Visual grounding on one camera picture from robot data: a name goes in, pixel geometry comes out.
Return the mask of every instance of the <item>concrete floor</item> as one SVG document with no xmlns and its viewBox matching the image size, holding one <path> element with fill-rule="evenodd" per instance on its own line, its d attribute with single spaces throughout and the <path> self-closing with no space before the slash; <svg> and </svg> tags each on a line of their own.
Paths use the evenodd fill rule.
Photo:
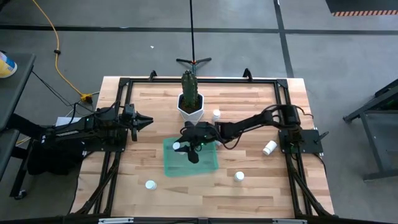
<svg viewBox="0 0 398 224">
<path fill-rule="evenodd" d="M 398 16 L 333 17 L 324 1 L 280 0 L 286 29 L 398 30 Z M 189 27 L 188 1 L 182 0 L 39 0 L 56 25 Z M 272 0 L 193 0 L 195 27 L 277 28 Z M 32 2 L 13 0 L 0 23 L 47 24 Z M 0 31 L 0 48 L 37 55 L 34 70 L 70 101 L 78 95 L 56 74 L 55 37 L 48 31 Z M 180 76 L 186 69 L 175 58 L 190 58 L 190 34 L 173 32 L 59 32 L 60 69 L 86 93 L 98 91 L 105 75 Z M 279 34 L 197 33 L 197 58 L 213 61 L 199 76 L 239 77 L 248 67 L 255 77 L 286 77 Z M 398 40 L 383 35 L 288 35 L 294 77 L 304 78 L 323 140 L 328 183 L 335 213 L 345 218 L 397 222 L 398 178 L 364 183 L 376 164 L 358 121 L 341 119 L 397 78 Z M 52 124 L 70 111 L 30 77 L 17 113 Z M 68 213 L 78 169 L 66 177 L 28 176 L 28 197 L 8 198 L 19 161 L 11 159 L 0 182 L 0 219 L 47 217 Z"/>
</svg>

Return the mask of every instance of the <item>yellow cord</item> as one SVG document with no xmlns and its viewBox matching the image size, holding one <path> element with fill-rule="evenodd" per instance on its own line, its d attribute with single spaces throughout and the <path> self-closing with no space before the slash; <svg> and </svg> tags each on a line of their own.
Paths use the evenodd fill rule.
<svg viewBox="0 0 398 224">
<path fill-rule="evenodd" d="M 43 11 L 43 9 L 39 6 L 39 4 L 37 4 L 37 2 L 36 2 L 35 0 L 32 0 L 32 1 L 33 1 L 33 3 L 37 6 L 37 8 L 42 12 L 42 14 L 45 16 L 45 18 L 46 18 L 46 19 L 48 20 L 48 22 L 50 23 L 52 29 L 54 30 L 55 37 L 57 38 L 57 51 L 59 52 L 59 50 L 60 50 L 60 39 L 59 39 L 59 37 L 58 37 L 58 33 L 57 33 L 57 31 L 55 30 L 54 25 L 52 24 L 50 18 L 49 18 L 49 17 L 46 15 L 46 13 Z M 58 72 L 58 74 L 61 76 L 61 78 L 63 78 L 63 79 L 65 80 L 65 82 L 67 82 L 67 83 L 70 85 L 70 87 L 72 87 L 72 88 L 80 95 L 80 99 L 81 99 L 82 101 L 87 102 L 87 101 L 90 101 L 90 100 L 91 100 L 91 102 L 92 102 L 92 97 L 93 97 L 92 94 L 81 93 L 76 87 L 74 87 L 74 86 L 72 85 L 72 83 L 70 83 L 70 81 L 68 81 L 68 80 L 62 75 L 61 71 L 58 69 L 58 57 L 59 57 L 59 54 L 58 54 L 58 53 L 55 53 L 55 69 L 56 69 L 56 71 Z"/>
</svg>

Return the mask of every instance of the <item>wheel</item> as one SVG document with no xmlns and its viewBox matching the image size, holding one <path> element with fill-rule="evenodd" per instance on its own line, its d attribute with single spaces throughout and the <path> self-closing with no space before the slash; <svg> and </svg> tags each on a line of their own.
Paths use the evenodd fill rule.
<svg viewBox="0 0 398 224">
<path fill-rule="evenodd" d="M 26 197 L 27 192 L 26 190 L 20 190 L 18 196 L 14 197 L 15 200 L 21 200 Z"/>
</svg>

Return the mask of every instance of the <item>green tray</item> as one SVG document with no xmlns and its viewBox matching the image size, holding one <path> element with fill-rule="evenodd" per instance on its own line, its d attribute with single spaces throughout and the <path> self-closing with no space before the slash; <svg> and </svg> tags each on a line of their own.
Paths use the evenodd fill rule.
<svg viewBox="0 0 398 224">
<path fill-rule="evenodd" d="M 187 153 L 181 155 L 173 149 L 173 143 L 178 138 L 163 140 L 164 174 L 167 177 L 181 177 L 195 174 L 213 172 L 218 169 L 216 146 L 214 142 L 202 146 L 199 155 L 199 162 L 196 164 L 188 160 Z"/>
</svg>

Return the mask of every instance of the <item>wooden tabletop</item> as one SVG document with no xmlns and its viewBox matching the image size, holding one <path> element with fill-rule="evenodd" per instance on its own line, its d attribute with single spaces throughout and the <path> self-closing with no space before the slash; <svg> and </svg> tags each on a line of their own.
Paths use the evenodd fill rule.
<svg viewBox="0 0 398 224">
<path fill-rule="evenodd" d="M 115 101 L 119 78 L 104 77 L 97 107 L 110 106 Z M 288 84 L 292 104 L 311 113 L 303 79 L 291 78 Z M 153 117 L 154 123 L 138 133 L 137 142 L 128 139 L 119 166 L 112 216 L 294 217 L 285 157 L 279 148 L 269 156 L 262 153 L 268 141 L 278 142 L 277 129 L 273 127 L 243 134 L 233 150 L 218 147 L 220 168 L 214 173 L 174 178 L 164 175 L 162 141 L 178 137 L 183 127 L 183 119 L 176 109 L 181 91 L 179 83 L 134 84 L 131 103 L 141 114 Z M 202 121 L 211 122 L 212 111 L 219 109 L 221 121 L 236 122 L 276 103 L 274 87 L 270 84 L 199 83 L 198 91 L 205 96 Z M 310 116 L 301 114 L 300 119 L 303 129 L 313 128 Z M 83 161 L 72 212 L 78 210 L 98 186 L 103 156 L 103 152 L 95 152 Z M 333 213 L 321 162 L 314 155 L 304 154 L 303 164 L 309 189 L 324 208 Z M 242 182 L 234 181 L 237 171 L 244 172 Z M 154 180 L 157 189 L 147 190 L 147 180 Z M 298 196 L 304 211 L 301 190 Z"/>
</svg>

